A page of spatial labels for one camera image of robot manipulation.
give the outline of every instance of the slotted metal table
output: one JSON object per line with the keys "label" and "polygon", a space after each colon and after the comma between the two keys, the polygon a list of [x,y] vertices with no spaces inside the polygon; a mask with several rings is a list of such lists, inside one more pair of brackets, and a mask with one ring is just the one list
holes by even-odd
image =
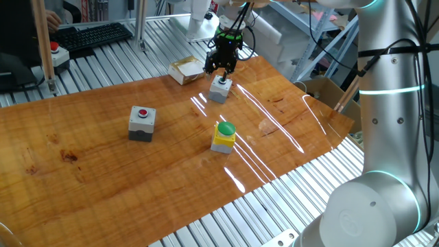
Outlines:
{"label": "slotted metal table", "polygon": [[[120,23],[134,33],[134,19]],[[102,24],[84,23],[75,27],[84,29]],[[186,42],[168,16],[147,18],[145,33],[146,52],[133,48],[128,40],[94,48],[94,56],[70,60],[70,69],[56,76],[56,93],[42,84],[32,91],[0,94],[1,107],[167,75],[170,62],[190,55],[203,61],[209,50],[207,42]],[[244,49],[239,55],[245,58],[250,50]],[[42,78],[40,67],[32,70],[38,79]],[[287,229],[300,233],[324,211],[335,188],[361,174],[363,160],[363,152],[346,138],[333,151],[150,246],[259,247]],[[431,235],[419,232],[396,246],[425,246],[430,239]]]}

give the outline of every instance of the green push button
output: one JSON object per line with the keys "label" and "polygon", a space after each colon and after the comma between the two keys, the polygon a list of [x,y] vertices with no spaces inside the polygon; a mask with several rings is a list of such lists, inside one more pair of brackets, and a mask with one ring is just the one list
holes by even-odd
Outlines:
{"label": "green push button", "polygon": [[229,122],[221,122],[218,124],[218,131],[223,135],[232,135],[236,132],[236,127]]}

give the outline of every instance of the person's hand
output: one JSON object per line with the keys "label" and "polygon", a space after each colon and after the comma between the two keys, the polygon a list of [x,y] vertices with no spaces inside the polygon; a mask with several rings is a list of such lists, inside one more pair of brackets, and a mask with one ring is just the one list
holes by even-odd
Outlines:
{"label": "person's hand", "polygon": [[62,23],[61,18],[55,12],[51,10],[46,10],[46,19],[49,33],[53,34],[57,32]]}

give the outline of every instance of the teal light ring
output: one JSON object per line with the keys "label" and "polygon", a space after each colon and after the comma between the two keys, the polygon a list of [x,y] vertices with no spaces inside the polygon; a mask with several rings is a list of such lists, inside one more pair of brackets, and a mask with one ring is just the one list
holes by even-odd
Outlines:
{"label": "teal light ring", "polygon": [[417,91],[419,91],[419,86],[413,86],[405,89],[390,89],[390,90],[375,90],[375,91],[360,90],[359,93],[362,95],[391,95],[397,93],[410,93]]}
{"label": "teal light ring", "polygon": [[400,178],[398,178],[398,177],[396,177],[396,176],[394,176],[394,175],[392,175],[392,174],[390,174],[388,172],[383,172],[383,171],[371,171],[371,172],[379,172],[379,173],[382,173],[382,174],[389,175],[389,176],[393,177],[394,179],[398,180],[398,182],[400,182],[402,185],[404,185],[404,187],[408,191],[410,191],[410,195],[412,195],[413,200],[416,203],[416,208],[418,209],[418,224],[416,225],[416,228],[413,231],[413,233],[415,233],[418,230],[418,227],[420,225],[420,215],[421,215],[421,213],[420,213],[420,206],[419,206],[418,199],[416,199],[416,196],[414,195],[413,191],[410,189],[410,187],[404,181],[402,181]]}
{"label": "teal light ring", "polygon": [[369,3],[368,5],[360,8],[369,8],[370,6],[374,5],[376,2],[378,2],[378,0],[373,0],[372,3]]}

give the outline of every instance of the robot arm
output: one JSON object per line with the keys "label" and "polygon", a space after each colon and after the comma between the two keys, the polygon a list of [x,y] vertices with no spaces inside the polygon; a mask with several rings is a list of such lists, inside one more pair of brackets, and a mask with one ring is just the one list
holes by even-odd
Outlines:
{"label": "robot arm", "polygon": [[[377,54],[401,39],[404,42],[394,47],[418,45],[414,18],[404,0],[317,1],[330,8],[355,8],[359,68],[374,56],[379,59],[360,78],[363,174],[332,193],[325,212],[301,233],[294,247],[391,247],[438,217],[435,175],[439,174],[431,174],[428,190],[424,112],[419,108],[424,71],[414,66],[417,62],[422,68],[422,54]],[[236,20],[223,17],[213,39],[215,49],[206,58],[207,73],[219,67],[234,71],[243,29],[230,25]]]}

